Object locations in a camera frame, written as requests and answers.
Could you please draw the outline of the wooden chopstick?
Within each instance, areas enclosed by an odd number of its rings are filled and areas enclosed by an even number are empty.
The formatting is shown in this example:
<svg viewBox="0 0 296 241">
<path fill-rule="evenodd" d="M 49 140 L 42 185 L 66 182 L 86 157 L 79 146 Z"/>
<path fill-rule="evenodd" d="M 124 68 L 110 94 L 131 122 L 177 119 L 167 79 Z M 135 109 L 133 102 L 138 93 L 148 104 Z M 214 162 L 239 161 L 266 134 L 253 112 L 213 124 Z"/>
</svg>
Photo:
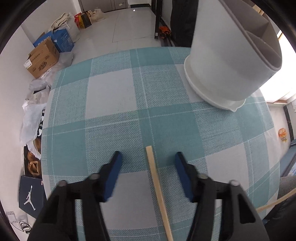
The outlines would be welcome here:
<svg viewBox="0 0 296 241">
<path fill-rule="evenodd" d="M 165 201 L 164 201 L 164 197 L 161 189 L 161 184 L 159 181 L 159 176 L 156 168 L 152 146 L 147 146 L 145 150 L 147 154 L 149 169 L 152 176 L 152 182 L 154 185 L 159 210 L 161 213 L 161 217 L 162 217 L 162 221 L 163 221 L 163 225 L 166 233 L 166 238 L 168 241 L 173 241 L 174 239 L 173 239 L 173 235 L 172 235 L 172 231 L 169 223 L 169 218 L 168 218 L 167 209 L 166 209 L 166 205 L 165 205 Z"/>
<path fill-rule="evenodd" d="M 264 205 L 264 206 L 261 206 L 259 208 L 256 209 L 256 211 L 258 213 L 261 213 L 262 211 L 266 210 L 266 209 L 269 209 L 269 208 L 272 208 L 278 204 L 280 204 L 281 202 L 287 200 L 288 198 L 290 198 L 291 196 L 293 196 L 294 194 L 296 193 L 296 188 L 294 188 L 293 190 L 291 190 L 290 192 L 288 192 L 286 195 L 284 195 L 283 197 L 277 199 L 276 201 L 270 203 L 270 204 L 267 204 L 267 205 Z"/>
</svg>

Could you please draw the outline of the beige tote bag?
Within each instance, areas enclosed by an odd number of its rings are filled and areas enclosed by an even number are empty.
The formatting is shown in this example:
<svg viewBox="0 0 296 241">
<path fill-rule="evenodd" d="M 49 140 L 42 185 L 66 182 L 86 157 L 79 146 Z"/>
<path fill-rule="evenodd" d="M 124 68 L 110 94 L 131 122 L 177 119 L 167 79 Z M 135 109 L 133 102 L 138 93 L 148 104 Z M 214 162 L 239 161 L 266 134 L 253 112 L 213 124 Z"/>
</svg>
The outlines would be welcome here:
<svg viewBox="0 0 296 241">
<path fill-rule="evenodd" d="M 94 11 L 88 11 L 91 22 L 99 22 L 106 18 L 105 13 L 101 9 L 95 9 Z"/>
</svg>

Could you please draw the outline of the black white sneaker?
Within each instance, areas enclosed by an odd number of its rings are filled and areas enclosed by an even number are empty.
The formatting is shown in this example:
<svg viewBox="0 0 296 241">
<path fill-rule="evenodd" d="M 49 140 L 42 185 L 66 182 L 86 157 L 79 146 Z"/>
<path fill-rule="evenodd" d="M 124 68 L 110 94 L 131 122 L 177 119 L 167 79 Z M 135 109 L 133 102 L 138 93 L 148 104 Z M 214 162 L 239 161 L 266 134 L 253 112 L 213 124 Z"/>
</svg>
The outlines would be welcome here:
<svg viewBox="0 0 296 241">
<path fill-rule="evenodd" d="M 40 120 L 38 129 L 37 129 L 37 138 L 41 138 L 41 136 L 42 136 L 44 118 L 45 118 L 45 109 L 42 110 L 41 120 Z"/>
</svg>

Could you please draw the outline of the blue cardboard box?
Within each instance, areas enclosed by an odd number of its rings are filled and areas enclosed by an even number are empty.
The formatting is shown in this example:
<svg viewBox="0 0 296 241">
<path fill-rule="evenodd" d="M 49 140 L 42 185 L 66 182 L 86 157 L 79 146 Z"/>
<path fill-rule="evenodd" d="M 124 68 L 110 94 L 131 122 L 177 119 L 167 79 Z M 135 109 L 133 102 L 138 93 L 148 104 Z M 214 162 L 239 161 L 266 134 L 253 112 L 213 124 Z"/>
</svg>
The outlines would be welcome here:
<svg viewBox="0 0 296 241">
<path fill-rule="evenodd" d="M 33 43 L 34 47 L 37 47 L 47 38 L 52 40 L 59 53 L 71 52 L 74 48 L 74 43 L 66 29 L 56 30 L 55 32 L 50 31 L 42 35 Z"/>
</svg>

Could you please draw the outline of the grey trouser leg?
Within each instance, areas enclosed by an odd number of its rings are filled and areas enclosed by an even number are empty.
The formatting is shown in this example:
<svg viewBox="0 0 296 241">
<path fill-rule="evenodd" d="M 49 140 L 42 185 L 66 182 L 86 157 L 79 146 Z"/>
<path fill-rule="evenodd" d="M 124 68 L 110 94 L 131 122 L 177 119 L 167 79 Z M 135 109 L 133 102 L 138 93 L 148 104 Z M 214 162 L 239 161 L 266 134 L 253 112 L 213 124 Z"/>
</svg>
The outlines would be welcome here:
<svg viewBox="0 0 296 241">
<path fill-rule="evenodd" d="M 295 188 L 295 176 L 281 177 L 278 198 Z M 269 240 L 295 240 L 295 194 L 276 205 L 263 219 Z"/>
</svg>

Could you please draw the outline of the red yellow paper bag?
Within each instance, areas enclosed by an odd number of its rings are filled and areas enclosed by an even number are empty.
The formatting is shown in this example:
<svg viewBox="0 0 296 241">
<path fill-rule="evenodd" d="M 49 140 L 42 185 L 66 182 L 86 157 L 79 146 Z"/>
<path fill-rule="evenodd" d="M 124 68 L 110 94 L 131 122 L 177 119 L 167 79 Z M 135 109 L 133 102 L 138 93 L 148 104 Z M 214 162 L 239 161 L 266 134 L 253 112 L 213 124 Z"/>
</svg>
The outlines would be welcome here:
<svg viewBox="0 0 296 241">
<path fill-rule="evenodd" d="M 85 29 L 92 25 L 90 14 L 88 12 L 76 14 L 74 16 L 74 22 L 79 29 Z"/>
</svg>

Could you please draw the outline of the orange snack packet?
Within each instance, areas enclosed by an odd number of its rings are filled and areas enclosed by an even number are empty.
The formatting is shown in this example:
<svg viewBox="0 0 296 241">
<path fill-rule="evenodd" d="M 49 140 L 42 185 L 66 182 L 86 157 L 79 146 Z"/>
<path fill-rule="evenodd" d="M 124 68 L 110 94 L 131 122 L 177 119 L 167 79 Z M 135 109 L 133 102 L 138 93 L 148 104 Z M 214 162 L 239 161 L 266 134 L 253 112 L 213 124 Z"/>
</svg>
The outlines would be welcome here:
<svg viewBox="0 0 296 241">
<path fill-rule="evenodd" d="M 287 131 L 285 128 L 280 128 L 278 130 L 278 136 L 282 142 L 287 142 Z"/>
</svg>

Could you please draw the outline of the teal white checkered tablecloth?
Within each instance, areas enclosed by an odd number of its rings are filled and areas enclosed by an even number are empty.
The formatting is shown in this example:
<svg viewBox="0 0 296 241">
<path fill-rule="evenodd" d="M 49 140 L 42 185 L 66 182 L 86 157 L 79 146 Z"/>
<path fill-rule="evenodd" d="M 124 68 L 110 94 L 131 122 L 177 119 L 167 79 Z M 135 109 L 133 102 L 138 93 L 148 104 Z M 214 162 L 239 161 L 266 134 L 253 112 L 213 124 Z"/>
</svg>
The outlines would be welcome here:
<svg viewBox="0 0 296 241">
<path fill-rule="evenodd" d="M 111 240 L 166 240 L 145 148 L 152 146 L 174 240 L 185 240 L 196 205 L 185 197 L 174 157 L 213 180 L 237 180 L 254 207 L 276 200 L 277 134 L 260 91 L 236 112 L 204 102 L 184 72 L 188 48 L 141 48 L 89 59 L 59 71 L 42 132 L 47 194 L 61 180 L 85 179 L 115 151 L 123 164 L 102 204 Z"/>
</svg>

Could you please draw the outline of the grey plastic parcel bag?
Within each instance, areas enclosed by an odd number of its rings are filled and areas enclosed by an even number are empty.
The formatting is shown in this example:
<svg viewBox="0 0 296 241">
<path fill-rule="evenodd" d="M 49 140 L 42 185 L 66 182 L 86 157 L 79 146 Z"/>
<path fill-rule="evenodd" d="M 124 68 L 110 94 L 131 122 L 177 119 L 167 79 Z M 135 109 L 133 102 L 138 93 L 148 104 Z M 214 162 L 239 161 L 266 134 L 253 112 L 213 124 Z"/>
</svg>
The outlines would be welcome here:
<svg viewBox="0 0 296 241">
<path fill-rule="evenodd" d="M 48 69 L 44 74 L 42 74 L 39 78 L 33 80 L 29 85 L 30 91 L 40 91 L 45 89 L 47 86 L 51 87 L 55 75 L 62 69 L 65 69 L 71 66 L 74 58 L 73 52 L 63 52 L 60 53 L 59 61 L 53 67 Z"/>
</svg>

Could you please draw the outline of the cream cloth bundle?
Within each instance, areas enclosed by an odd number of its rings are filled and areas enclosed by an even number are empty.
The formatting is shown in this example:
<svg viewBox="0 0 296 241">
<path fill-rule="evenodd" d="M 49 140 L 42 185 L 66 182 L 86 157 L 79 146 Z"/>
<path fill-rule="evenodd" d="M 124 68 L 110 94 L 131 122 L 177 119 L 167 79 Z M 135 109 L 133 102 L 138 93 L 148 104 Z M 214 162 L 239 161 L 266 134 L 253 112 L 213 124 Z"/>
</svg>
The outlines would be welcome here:
<svg viewBox="0 0 296 241">
<path fill-rule="evenodd" d="M 63 13 L 60 17 L 58 17 L 49 27 L 49 31 L 54 32 L 62 29 L 71 29 L 74 27 L 75 20 L 72 13 Z"/>
</svg>

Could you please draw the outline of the brown cardboard box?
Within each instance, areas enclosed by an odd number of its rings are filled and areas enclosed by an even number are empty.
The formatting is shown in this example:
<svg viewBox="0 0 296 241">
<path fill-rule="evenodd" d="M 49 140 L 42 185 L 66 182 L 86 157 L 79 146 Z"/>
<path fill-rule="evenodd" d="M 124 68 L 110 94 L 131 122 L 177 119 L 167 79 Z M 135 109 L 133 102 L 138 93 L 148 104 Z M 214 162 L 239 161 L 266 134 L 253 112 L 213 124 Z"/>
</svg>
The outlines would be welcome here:
<svg viewBox="0 0 296 241">
<path fill-rule="evenodd" d="M 51 38 L 44 39 L 35 49 L 33 49 L 23 66 L 33 75 L 39 78 L 47 70 L 52 68 L 59 60 L 59 51 L 55 47 Z"/>
</svg>

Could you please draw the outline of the brown shoe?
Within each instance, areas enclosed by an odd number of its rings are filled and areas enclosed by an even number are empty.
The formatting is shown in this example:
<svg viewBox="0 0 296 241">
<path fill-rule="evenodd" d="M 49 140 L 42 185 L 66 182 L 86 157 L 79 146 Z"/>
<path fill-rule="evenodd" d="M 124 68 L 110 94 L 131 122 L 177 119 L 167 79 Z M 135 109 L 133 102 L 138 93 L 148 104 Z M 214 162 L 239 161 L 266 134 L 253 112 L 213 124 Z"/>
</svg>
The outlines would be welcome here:
<svg viewBox="0 0 296 241">
<path fill-rule="evenodd" d="M 41 159 L 41 139 L 36 138 L 35 140 L 27 143 L 28 148 L 28 160 L 35 161 Z"/>
<path fill-rule="evenodd" d="M 29 161 L 28 162 L 28 171 L 34 177 L 40 178 L 42 176 L 41 162 L 39 160 L 37 160 L 37 161 Z"/>
</svg>

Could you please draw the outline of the white grey utensil holder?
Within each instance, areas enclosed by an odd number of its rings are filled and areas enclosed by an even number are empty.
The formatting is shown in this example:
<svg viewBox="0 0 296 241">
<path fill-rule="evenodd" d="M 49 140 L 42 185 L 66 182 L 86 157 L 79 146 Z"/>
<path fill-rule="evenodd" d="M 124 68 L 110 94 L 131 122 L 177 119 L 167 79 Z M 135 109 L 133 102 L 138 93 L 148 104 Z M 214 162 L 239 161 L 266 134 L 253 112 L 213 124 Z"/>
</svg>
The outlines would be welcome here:
<svg viewBox="0 0 296 241">
<path fill-rule="evenodd" d="M 270 20 L 245 1 L 199 1 L 187 81 L 212 106 L 237 111 L 281 69 Z"/>
</svg>

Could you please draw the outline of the black metal rack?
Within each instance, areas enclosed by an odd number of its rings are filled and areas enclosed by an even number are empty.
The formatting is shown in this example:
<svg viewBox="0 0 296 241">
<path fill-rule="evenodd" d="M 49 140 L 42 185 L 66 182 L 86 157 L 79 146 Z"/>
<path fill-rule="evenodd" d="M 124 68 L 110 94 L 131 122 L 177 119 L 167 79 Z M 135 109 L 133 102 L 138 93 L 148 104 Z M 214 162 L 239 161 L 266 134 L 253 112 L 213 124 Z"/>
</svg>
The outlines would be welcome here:
<svg viewBox="0 0 296 241">
<path fill-rule="evenodd" d="M 162 18 L 162 0 L 151 0 L 151 10 L 156 16 L 154 25 L 154 39 L 160 40 L 163 47 L 172 47 L 171 30 Z"/>
</svg>

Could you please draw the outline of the white plastic bag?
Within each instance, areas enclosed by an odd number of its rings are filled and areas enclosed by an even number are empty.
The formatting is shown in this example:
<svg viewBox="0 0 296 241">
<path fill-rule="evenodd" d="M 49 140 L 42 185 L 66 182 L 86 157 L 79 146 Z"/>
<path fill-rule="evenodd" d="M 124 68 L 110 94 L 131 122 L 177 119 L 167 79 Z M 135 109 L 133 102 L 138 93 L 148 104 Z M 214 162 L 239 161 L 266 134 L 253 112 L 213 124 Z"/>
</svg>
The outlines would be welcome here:
<svg viewBox="0 0 296 241">
<path fill-rule="evenodd" d="M 24 116 L 20 132 L 20 144 L 27 146 L 28 150 L 41 159 L 41 153 L 34 144 L 42 118 L 42 111 L 46 109 L 50 89 L 46 88 L 34 94 L 30 91 L 22 105 Z"/>
</svg>

